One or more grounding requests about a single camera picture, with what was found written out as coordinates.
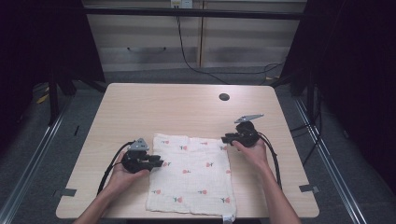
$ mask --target person's right hand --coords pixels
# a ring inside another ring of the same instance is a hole
[[[233,141],[233,145],[244,153],[247,161],[256,168],[261,169],[264,165],[268,165],[266,146],[262,139],[259,139],[253,147],[244,147],[238,141]]]

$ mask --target white cloth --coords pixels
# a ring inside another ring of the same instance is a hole
[[[149,211],[236,215],[227,145],[220,139],[154,136],[153,154],[163,167],[149,177]]]

